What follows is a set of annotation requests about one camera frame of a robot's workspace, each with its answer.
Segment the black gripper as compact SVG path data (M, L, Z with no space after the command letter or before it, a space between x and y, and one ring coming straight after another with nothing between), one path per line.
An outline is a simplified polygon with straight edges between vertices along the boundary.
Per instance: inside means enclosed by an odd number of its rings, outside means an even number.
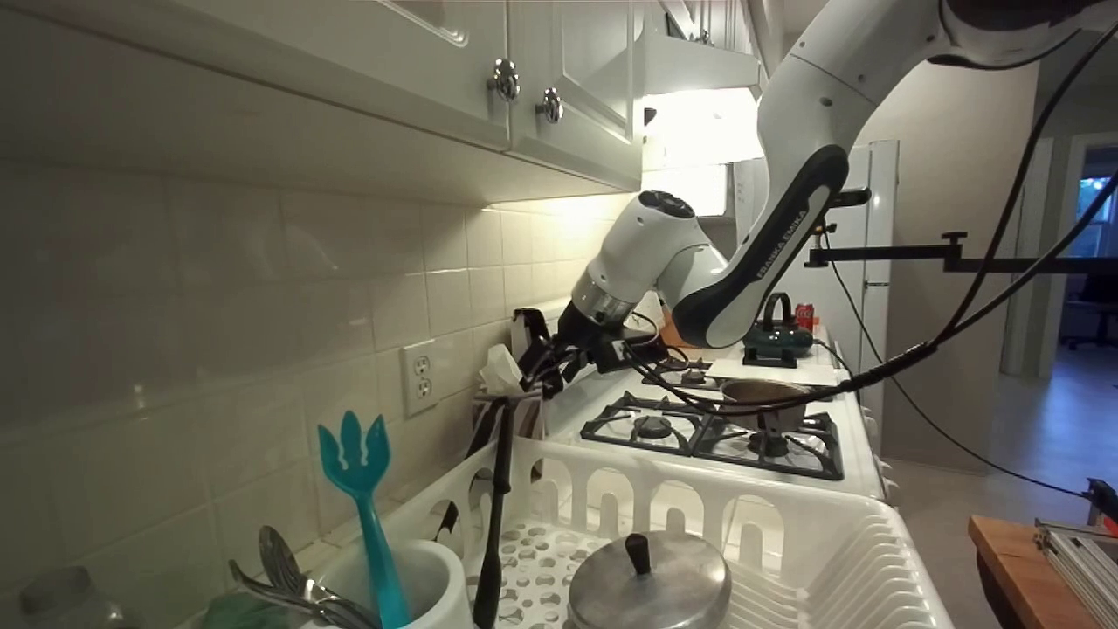
M596 374L619 370L620 352L614 349L614 331L590 323L578 306L565 305L560 330L529 330L529 349L525 352L528 380L574 380L583 366Z

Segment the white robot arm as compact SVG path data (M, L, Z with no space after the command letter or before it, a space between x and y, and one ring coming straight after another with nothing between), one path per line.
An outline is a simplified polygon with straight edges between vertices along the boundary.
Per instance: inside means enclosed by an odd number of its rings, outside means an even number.
M844 190L864 126L918 63L1010 71L1110 16L1114 0L829 0L758 98L768 171L758 229L721 260L684 198L636 193L578 271L549 360L614 338L647 293L666 299L688 345L739 344Z

